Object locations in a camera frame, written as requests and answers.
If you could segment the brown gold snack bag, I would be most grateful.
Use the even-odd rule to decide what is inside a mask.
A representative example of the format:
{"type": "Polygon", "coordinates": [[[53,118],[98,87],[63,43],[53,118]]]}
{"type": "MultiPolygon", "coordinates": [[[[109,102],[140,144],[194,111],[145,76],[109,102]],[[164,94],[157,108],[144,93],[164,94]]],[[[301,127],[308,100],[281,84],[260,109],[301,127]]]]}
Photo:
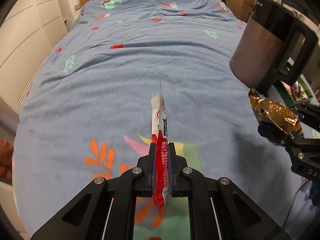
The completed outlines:
{"type": "Polygon", "coordinates": [[[249,91],[248,97],[257,122],[269,122],[286,135],[296,132],[304,136],[299,118],[293,110],[279,102],[260,97],[255,89],[249,91]]]}

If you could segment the red and white snack stick pack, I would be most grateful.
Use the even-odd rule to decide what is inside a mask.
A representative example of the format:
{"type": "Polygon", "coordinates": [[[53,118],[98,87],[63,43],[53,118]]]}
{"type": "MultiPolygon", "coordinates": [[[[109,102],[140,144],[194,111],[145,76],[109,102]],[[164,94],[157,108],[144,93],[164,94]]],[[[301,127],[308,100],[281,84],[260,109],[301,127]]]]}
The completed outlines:
{"type": "Polygon", "coordinates": [[[159,85],[159,93],[151,99],[151,107],[151,142],[156,144],[155,184],[152,199],[158,213],[161,215],[164,211],[165,202],[167,200],[169,184],[168,126],[162,84],[159,85]]]}

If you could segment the green tray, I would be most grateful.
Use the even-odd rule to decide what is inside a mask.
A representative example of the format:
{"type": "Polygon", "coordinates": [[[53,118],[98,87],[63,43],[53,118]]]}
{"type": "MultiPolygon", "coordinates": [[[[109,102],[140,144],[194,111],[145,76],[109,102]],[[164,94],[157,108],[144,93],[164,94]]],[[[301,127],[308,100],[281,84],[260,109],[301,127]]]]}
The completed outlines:
{"type": "Polygon", "coordinates": [[[278,95],[272,98],[289,108],[303,102],[319,106],[319,62],[309,62],[293,85],[276,81],[273,87],[278,95]]]}

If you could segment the blue patterned bed cover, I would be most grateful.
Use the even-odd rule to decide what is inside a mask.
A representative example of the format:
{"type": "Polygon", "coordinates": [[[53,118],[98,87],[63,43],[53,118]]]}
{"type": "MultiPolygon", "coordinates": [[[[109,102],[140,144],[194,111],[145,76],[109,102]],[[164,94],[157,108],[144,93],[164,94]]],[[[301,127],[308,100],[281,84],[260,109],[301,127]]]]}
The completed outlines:
{"type": "Polygon", "coordinates": [[[33,234],[93,178],[149,151],[162,84],[168,140],[192,168],[228,177],[297,239],[319,208],[288,153],[259,135],[229,62],[245,29],[219,0],[91,0],[23,99],[13,185],[33,234]]]}

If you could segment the person in orange jacket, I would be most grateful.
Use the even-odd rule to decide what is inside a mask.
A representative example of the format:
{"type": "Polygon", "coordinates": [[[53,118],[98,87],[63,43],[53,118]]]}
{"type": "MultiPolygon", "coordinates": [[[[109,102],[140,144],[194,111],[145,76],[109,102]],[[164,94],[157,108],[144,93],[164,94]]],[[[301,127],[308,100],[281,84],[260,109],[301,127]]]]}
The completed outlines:
{"type": "Polygon", "coordinates": [[[0,139],[0,178],[12,184],[12,155],[14,148],[5,138],[0,139]]]}

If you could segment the wooden drawer cabinet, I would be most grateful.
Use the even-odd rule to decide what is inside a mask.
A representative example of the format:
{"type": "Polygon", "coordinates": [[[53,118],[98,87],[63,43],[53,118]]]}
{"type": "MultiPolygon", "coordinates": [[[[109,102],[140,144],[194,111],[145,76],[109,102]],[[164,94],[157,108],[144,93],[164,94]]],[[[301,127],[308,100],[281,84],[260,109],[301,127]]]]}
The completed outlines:
{"type": "Polygon", "coordinates": [[[255,0],[226,0],[226,5],[236,18],[247,23],[255,5],[255,0]]]}

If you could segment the white wardrobe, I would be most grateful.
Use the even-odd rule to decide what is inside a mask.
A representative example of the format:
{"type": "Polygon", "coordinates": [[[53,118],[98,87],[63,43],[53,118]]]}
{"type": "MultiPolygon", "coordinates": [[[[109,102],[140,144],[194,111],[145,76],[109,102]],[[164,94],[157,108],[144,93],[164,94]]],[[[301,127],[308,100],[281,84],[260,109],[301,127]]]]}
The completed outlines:
{"type": "Polygon", "coordinates": [[[19,113],[41,63],[67,34],[58,0],[18,0],[1,26],[1,99],[19,113]]]}

